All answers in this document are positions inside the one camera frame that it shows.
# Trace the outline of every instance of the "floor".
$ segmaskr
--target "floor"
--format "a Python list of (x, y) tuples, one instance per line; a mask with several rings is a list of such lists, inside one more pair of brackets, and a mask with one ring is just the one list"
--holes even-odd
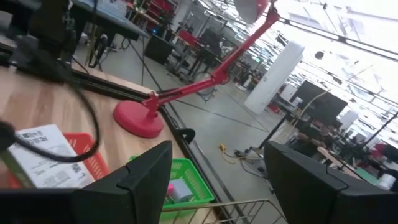
[[(121, 38), (117, 37), (115, 43), (120, 46)], [(142, 54), (142, 40), (132, 43)], [(76, 52), (81, 62), (85, 61), (85, 55), (85, 47), (80, 47)], [(157, 84), (146, 70), (144, 75), (141, 75), (142, 62), (131, 47), (126, 51), (109, 53), (108, 58), (102, 63), (102, 68), (106, 73), (153, 90), (159, 89), (157, 85), (163, 90), (183, 85), (178, 78), (167, 75), (162, 65), (148, 58), (145, 58), (145, 63)], [(280, 121), (281, 115), (270, 111), (264, 111), (260, 115), (250, 112), (243, 105), (248, 94), (235, 88), (232, 83), (218, 86), (217, 89), (215, 96), (207, 103), (202, 97), (192, 94), (174, 100), (167, 105), (167, 109), (181, 126), (196, 131), (195, 142), (191, 148), (223, 201), (268, 198), (277, 204), (264, 179), (243, 171), (239, 163), (231, 165), (225, 162), (218, 146), (224, 144), (228, 154), (232, 154), (235, 149), (244, 150), (250, 146), (258, 146)], [(276, 209), (265, 204), (253, 223), (274, 223), (278, 217)], [(280, 219), (276, 223), (282, 224), (285, 221)]]

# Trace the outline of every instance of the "metal wire rack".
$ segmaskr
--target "metal wire rack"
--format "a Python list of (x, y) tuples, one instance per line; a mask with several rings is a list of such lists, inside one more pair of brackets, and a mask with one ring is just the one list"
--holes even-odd
[(268, 199), (247, 200), (242, 202), (209, 203), (206, 205), (164, 208), (163, 212), (177, 212), (173, 220), (161, 224), (216, 224), (216, 223), (253, 223), (264, 204), (270, 204), (279, 213), (280, 219), (285, 219), (282, 212)]

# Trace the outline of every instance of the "red desk lamp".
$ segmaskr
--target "red desk lamp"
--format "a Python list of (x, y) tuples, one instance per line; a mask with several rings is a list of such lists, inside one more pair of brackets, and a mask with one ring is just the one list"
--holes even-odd
[[(248, 24), (255, 22), (267, 7), (268, 0), (234, 0), (239, 16)], [(196, 93), (205, 88), (224, 83), (228, 79), (228, 67), (245, 52), (260, 36), (279, 20), (279, 15), (274, 7), (274, 0), (265, 23), (250, 36), (245, 43), (234, 51), (212, 74), (209, 79), (193, 83), (181, 88), (163, 91), (156, 95), (152, 92), (149, 99), (142, 103), (135, 101), (121, 101), (113, 111), (113, 117), (125, 130), (144, 138), (154, 138), (163, 130), (163, 121), (158, 117), (157, 109), (172, 100), (181, 98), (191, 93)]]

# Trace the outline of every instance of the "ceiling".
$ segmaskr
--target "ceiling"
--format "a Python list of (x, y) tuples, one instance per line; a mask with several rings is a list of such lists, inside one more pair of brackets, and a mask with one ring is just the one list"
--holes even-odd
[[(254, 24), (245, 24), (238, 16), (233, 0), (200, 2), (216, 13), (238, 21), (231, 21), (228, 25), (243, 37), (242, 40), (266, 19), (266, 15), (263, 15)], [(310, 30), (312, 33), (323, 31), (326, 36), (336, 34), (355, 40), (354, 44), (360, 42), (384, 49), (396, 61), (281, 22), (274, 24), (256, 42), (255, 49), (263, 57), (269, 53), (279, 54), (283, 46), (276, 41), (278, 34), (303, 43), (306, 51), (303, 63), (295, 71), (296, 79), (312, 79), (312, 82), (322, 83), (324, 88), (332, 88), (336, 95), (346, 100), (354, 98), (372, 116), (384, 121), (398, 110), (398, 75), (395, 74), (398, 71), (397, 6), (398, 2), (394, 0), (278, 0), (276, 3), (281, 18), (296, 22), (297, 27), (305, 25), (313, 28)], [(314, 57), (318, 51), (325, 54), (322, 60)]]

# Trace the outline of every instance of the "green plastic basket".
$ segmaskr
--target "green plastic basket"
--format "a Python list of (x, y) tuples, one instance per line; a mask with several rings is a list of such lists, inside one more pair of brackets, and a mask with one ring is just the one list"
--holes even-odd
[[(130, 157), (130, 160), (135, 159), (137, 156)], [(172, 203), (165, 200), (163, 208), (178, 208), (186, 206), (197, 206), (204, 205), (212, 200), (214, 196), (211, 193), (205, 181), (202, 179), (195, 166), (193, 166), (191, 160), (179, 158), (173, 159), (172, 172), (170, 174), (170, 180), (182, 179), (189, 189), (192, 191), (193, 198), (189, 202)], [(170, 220), (176, 216), (182, 217), (189, 215), (194, 210), (184, 210), (181, 212), (162, 212), (160, 220)]]

